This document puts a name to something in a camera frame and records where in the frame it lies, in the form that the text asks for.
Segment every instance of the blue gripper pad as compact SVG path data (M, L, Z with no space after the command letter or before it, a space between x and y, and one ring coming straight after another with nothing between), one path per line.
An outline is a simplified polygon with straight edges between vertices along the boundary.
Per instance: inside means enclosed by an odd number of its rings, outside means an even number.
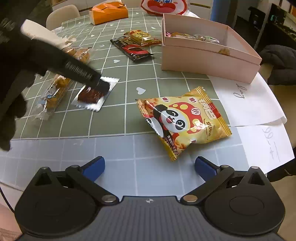
M83 165L81 169L82 175L94 182L105 170L105 159L98 156Z
M220 167L202 156L196 158L194 168L205 182L220 172Z

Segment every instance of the black cable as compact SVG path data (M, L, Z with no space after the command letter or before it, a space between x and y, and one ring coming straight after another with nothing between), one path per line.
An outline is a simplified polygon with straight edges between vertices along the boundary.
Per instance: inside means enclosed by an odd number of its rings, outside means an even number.
M3 193L2 189L1 189L1 187L0 187L0 193L1 193L1 195L2 195L2 197L3 197L3 199L4 199L4 201L6 202L7 206L9 207L9 209L10 209L13 213L15 213L15 211L13 210L13 208L10 206L9 202L7 201L7 199L6 199L5 195L4 195L4 193Z

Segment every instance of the pink box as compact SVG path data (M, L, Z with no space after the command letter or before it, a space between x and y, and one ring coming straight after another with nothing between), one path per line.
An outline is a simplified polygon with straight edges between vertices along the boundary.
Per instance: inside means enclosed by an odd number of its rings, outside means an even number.
M166 37L165 33L211 36L220 44ZM183 71L251 83L261 57L232 28L206 19L163 15L162 70Z

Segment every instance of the green checkered tablecloth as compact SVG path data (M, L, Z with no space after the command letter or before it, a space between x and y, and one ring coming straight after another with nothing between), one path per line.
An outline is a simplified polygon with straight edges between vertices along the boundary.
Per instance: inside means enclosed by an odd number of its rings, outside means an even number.
M89 65L103 76L120 78L99 112L79 109L71 105L81 87L74 82L49 120L34 118L33 108L49 85L54 73L37 76L34 85L24 90L27 113L17 120L14 139L50 139L94 137L153 132L141 116L135 99L161 96L181 96L189 90L203 86L222 116L228 122L224 108L206 75L161 70L161 46L148 50L152 58L132 62L110 39L120 37L132 29L140 29L161 38L161 17L149 16L139 8L129 9L129 18L93 26L83 16L62 24L60 37L74 35L73 46L92 47ZM137 88L145 90L138 94Z

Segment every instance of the chair backrest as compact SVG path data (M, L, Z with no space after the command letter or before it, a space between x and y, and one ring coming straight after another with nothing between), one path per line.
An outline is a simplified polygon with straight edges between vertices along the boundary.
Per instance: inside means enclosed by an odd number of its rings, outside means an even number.
M53 30L62 25L62 22L80 17L75 5L67 5L53 11L46 20L46 28Z
M142 0L121 0L127 8L140 7Z

